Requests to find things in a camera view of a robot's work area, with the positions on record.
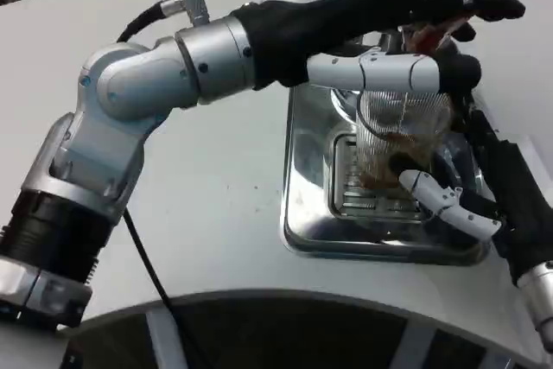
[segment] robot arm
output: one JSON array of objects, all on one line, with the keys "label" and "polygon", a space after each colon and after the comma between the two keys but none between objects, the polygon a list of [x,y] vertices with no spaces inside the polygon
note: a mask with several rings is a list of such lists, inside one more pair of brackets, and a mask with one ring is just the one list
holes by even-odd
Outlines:
[{"label": "robot arm", "polygon": [[[190,12],[190,4],[194,0],[168,0],[162,11]],[[193,28],[160,39],[151,50],[117,43],[82,67],[77,109],[48,133],[3,229],[5,321],[46,331],[79,325],[99,251],[140,175],[143,145],[173,108],[274,81],[294,86],[312,78],[324,84],[323,73],[341,58],[328,63],[328,55],[316,55],[373,30],[458,15],[499,20],[524,14],[516,0],[265,0],[214,22],[201,4],[197,10]],[[439,92],[460,78],[459,71],[471,83],[480,79],[474,59],[464,72],[462,60],[444,66],[415,55],[373,58],[362,54],[357,63],[343,60],[336,68],[363,88],[399,83]]]}]

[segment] screw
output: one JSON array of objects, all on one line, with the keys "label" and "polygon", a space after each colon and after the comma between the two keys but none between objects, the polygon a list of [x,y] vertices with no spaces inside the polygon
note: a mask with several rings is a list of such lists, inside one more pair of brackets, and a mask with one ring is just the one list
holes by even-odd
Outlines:
[{"label": "screw", "polygon": [[80,84],[82,86],[89,86],[90,85],[90,78],[89,77],[83,77],[80,79]]}]

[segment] metal base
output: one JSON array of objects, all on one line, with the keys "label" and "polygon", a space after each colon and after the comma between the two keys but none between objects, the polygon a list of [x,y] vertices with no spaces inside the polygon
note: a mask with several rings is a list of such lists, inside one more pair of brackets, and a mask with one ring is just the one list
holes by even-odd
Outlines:
[{"label": "metal base", "polygon": [[[369,191],[356,182],[355,126],[327,88],[290,91],[283,232],[290,248],[323,257],[469,265],[484,245],[438,219],[399,189]],[[452,186],[479,191],[478,171],[460,135],[436,152]]]}]

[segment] black cable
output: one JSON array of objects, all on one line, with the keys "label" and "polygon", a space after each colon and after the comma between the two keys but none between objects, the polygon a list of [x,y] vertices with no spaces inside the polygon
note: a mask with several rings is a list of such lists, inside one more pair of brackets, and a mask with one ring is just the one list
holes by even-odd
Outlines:
[{"label": "black cable", "polygon": [[124,223],[127,225],[127,228],[129,229],[130,237],[132,238],[132,241],[134,242],[135,247],[137,248],[138,255],[140,255],[140,258],[142,259],[144,267],[146,268],[146,271],[149,274],[149,278],[152,280],[152,283],[156,287],[157,293],[161,297],[163,305],[173,316],[173,320],[175,320],[175,325],[181,337],[182,348],[185,349],[186,354],[190,354],[190,350],[193,349],[196,356],[200,358],[202,365],[207,369],[213,369],[213,365],[211,364],[211,362],[209,361],[209,359],[207,358],[203,350],[200,349],[198,342],[192,336],[192,333],[188,329],[186,323],[176,313],[175,306],[173,305],[173,303],[171,302],[171,299],[167,295],[167,292],[163,288],[162,282],[159,280],[159,277],[157,276],[156,271],[154,270],[154,266],[149,261],[148,254],[146,253],[146,250],[144,249],[144,245],[142,244],[142,241],[138,236],[137,229],[135,228],[135,224],[132,221],[132,218],[130,216],[130,212],[128,209],[124,210],[123,219],[124,219]]},{"label": "black cable", "polygon": [[142,29],[164,18],[165,15],[162,11],[162,3],[154,3],[127,25],[123,33],[118,37],[118,42],[127,42],[133,35],[136,35]]}]

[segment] white robotic finger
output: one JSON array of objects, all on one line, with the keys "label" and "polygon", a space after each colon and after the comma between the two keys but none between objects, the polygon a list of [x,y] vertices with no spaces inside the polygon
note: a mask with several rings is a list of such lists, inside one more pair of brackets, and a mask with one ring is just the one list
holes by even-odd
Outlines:
[{"label": "white robotic finger", "polygon": [[496,233],[501,222],[472,213],[459,204],[462,189],[442,188],[428,173],[404,170],[399,182],[435,216],[477,239],[486,241]]}]

